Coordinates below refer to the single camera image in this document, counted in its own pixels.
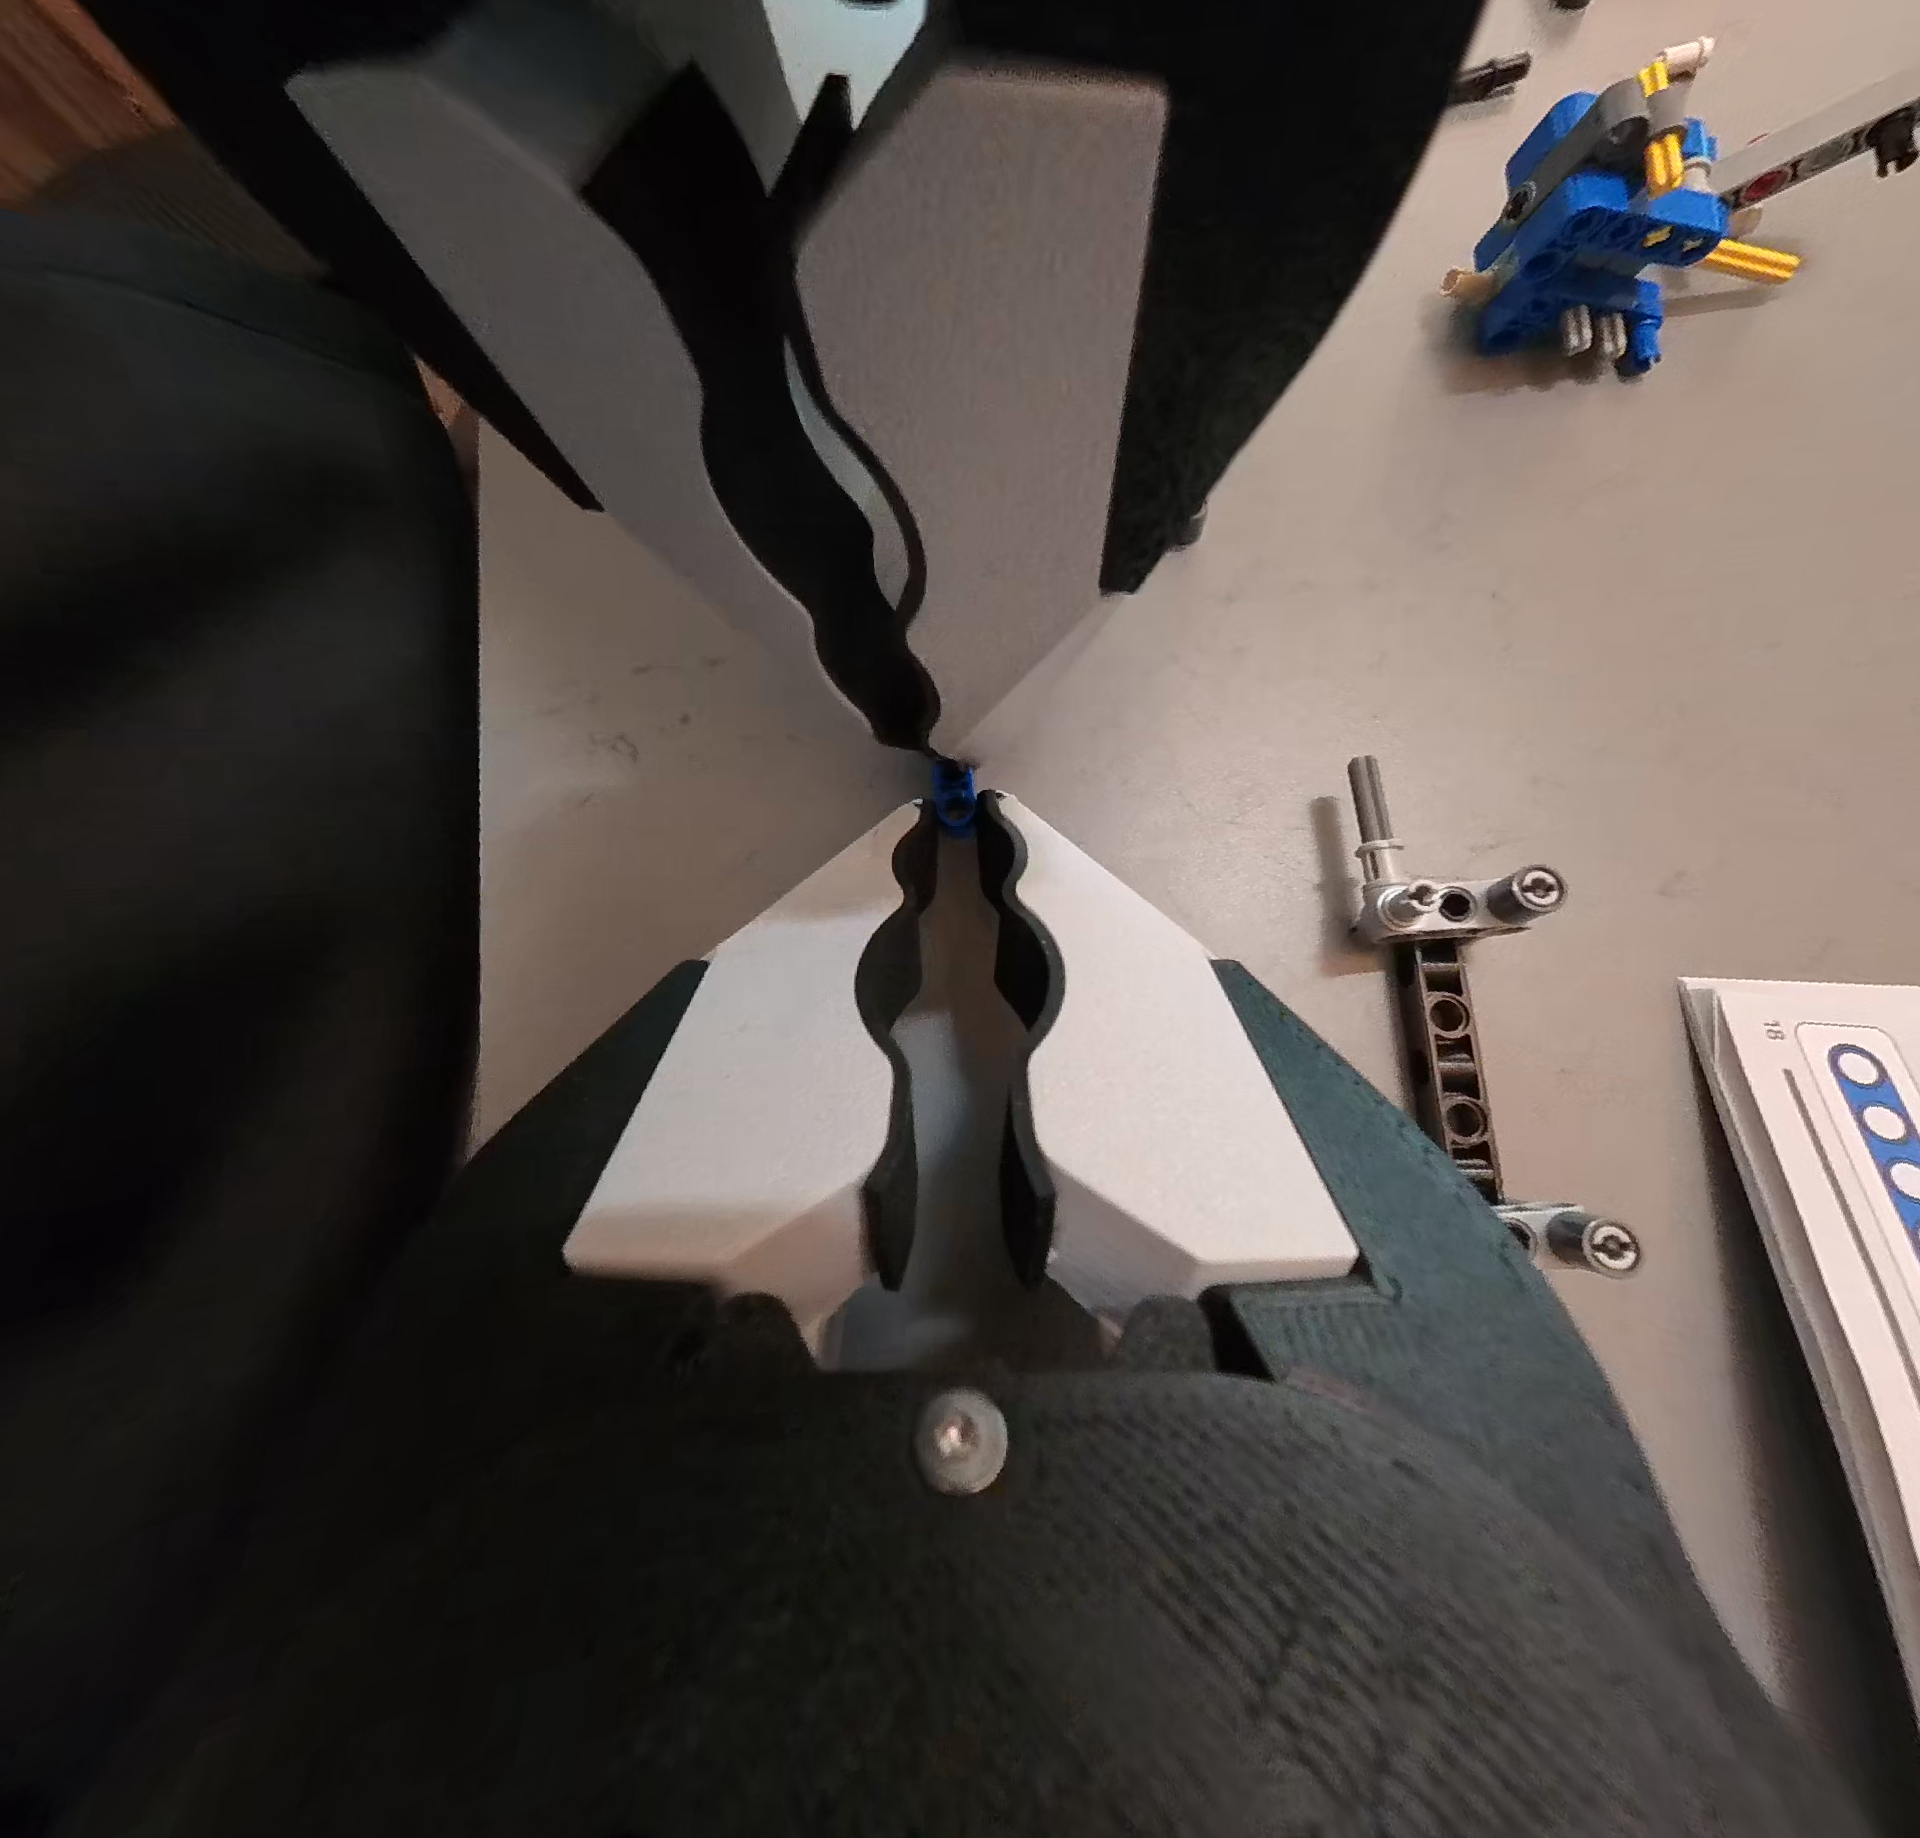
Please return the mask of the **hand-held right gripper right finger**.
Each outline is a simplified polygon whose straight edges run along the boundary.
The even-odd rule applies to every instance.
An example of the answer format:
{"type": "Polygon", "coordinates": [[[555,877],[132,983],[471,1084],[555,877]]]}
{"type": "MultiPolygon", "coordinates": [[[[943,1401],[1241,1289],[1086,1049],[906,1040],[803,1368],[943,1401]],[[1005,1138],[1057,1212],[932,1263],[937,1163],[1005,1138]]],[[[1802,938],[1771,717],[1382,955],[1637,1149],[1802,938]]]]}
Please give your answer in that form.
{"type": "Polygon", "coordinates": [[[1148,1297],[1357,1275],[1211,950],[1012,794],[980,794],[975,842],[1020,1021],[998,1181],[1022,1286],[1121,1324],[1148,1297]]]}

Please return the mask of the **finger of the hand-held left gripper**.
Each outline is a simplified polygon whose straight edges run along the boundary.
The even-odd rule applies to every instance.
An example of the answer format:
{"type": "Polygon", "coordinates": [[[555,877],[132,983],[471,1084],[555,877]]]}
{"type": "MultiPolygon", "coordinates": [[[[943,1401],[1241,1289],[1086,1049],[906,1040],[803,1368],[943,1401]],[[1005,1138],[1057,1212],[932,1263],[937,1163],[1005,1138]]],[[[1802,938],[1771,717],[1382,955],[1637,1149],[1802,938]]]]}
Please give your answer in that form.
{"type": "Polygon", "coordinates": [[[825,392],[920,534],[942,753],[1097,610],[1168,111],[1148,76],[923,56],[803,232],[825,392]]]}
{"type": "Polygon", "coordinates": [[[785,206],[701,66],[443,47],[288,93],[594,506],[931,753],[917,531],[823,387],[785,206]]]}

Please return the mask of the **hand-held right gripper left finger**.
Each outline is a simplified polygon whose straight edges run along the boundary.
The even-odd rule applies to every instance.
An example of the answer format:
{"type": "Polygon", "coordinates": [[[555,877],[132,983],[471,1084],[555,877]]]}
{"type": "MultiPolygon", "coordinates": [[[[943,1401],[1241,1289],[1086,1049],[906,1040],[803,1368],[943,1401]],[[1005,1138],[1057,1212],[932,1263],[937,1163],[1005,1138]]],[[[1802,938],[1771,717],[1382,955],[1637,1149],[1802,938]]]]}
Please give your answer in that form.
{"type": "Polygon", "coordinates": [[[814,1337],[900,1289],[920,1153],[899,1026],[939,880],[896,807],[718,945],[567,1241],[579,1275],[773,1296],[814,1337]]]}

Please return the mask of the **grey black lego beam assembly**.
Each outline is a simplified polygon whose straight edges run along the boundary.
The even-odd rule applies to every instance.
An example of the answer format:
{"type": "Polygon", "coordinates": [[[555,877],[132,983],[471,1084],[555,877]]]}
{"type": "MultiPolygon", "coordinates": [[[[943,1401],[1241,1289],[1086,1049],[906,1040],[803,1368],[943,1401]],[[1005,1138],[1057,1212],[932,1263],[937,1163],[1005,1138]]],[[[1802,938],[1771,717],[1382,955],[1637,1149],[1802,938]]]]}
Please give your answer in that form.
{"type": "Polygon", "coordinates": [[[1531,861],[1498,877],[1430,875],[1406,868],[1380,763],[1348,763],[1357,819],[1354,938],[1380,952],[1396,987],[1396,1018],[1413,1115],[1487,1209],[1539,1265],[1627,1279],[1642,1242],[1623,1220],[1568,1201],[1509,1197],[1470,990],[1470,948],[1522,934],[1557,914],[1568,895],[1563,873],[1531,861]]]}

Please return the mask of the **blue lego sub-assembly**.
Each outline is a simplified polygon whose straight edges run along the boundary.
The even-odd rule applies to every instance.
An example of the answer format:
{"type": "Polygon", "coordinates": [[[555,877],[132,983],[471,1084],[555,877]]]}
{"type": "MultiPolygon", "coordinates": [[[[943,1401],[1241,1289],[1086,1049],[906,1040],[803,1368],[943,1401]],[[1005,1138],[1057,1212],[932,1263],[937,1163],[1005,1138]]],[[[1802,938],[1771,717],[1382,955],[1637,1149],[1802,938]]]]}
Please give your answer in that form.
{"type": "Polygon", "coordinates": [[[1478,355],[1557,346],[1644,377],[1663,355],[1670,283],[1714,272],[1778,288],[1800,274],[1800,255],[1756,241],[1772,199],[1863,159],[1879,178],[1916,167],[1916,61],[1723,149],[1693,105],[1714,48],[1699,33],[1572,91],[1514,149],[1498,219],[1442,280],[1475,314],[1478,355]]]}

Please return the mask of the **lego instruction booklet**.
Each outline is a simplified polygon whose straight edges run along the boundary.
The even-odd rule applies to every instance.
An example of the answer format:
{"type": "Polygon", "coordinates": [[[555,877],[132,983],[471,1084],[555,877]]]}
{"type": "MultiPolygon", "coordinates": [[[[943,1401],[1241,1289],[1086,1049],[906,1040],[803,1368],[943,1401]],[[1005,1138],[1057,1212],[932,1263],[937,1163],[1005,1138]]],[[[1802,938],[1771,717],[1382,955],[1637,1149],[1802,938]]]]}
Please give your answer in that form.
{"type": "Polygon", "coordinates": [[[1919,1695],[1919,990],[1681,978],[1919,1695]]]}

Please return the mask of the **person's black clothing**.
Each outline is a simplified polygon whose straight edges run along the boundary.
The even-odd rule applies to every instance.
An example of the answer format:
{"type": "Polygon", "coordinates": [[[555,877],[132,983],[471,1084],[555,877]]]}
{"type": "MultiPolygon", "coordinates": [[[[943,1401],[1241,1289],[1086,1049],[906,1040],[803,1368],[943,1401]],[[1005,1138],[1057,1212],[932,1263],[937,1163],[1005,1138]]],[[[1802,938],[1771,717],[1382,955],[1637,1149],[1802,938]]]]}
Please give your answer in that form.
{"type": "Polygon", "coordinates": [[[144,1713],[461,1141],[479,534],[332,288],[5,212],[2,1758],[144,1713]]]}

